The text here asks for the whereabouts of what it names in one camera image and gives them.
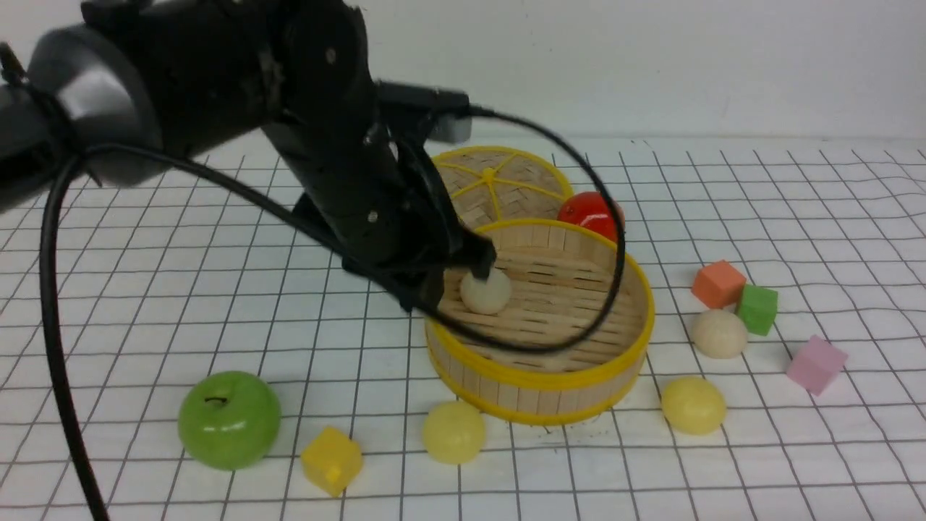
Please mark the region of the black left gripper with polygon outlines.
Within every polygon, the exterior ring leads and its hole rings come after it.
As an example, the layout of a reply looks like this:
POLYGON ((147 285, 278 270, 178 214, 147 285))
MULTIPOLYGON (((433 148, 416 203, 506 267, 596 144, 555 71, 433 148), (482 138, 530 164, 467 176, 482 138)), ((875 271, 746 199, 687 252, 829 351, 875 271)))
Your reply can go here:
POLYGON ((442 270, 488 280, 495 244, 470 234, 426 141, 391 135, 379 102, 291 103, 261 129, 303 185, 297 216, 357 273, 392 276, 431 305, 443 297, 442 270))

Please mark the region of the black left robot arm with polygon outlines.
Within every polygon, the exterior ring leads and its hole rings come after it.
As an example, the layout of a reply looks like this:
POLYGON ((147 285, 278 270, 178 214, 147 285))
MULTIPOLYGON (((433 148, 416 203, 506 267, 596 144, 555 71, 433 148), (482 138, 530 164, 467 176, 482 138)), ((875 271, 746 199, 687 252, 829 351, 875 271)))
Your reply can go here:
POLYGON ((303 187, 292 214, 431 305, 443 272, 484 278, 488 240, 454 210, 425 152, 452 140, 466 93, 374 80, 344 1, 83 1, 26 69, 2 63, 2 210, 46 191, 73 149, 192 158, 260 130, 303 187))

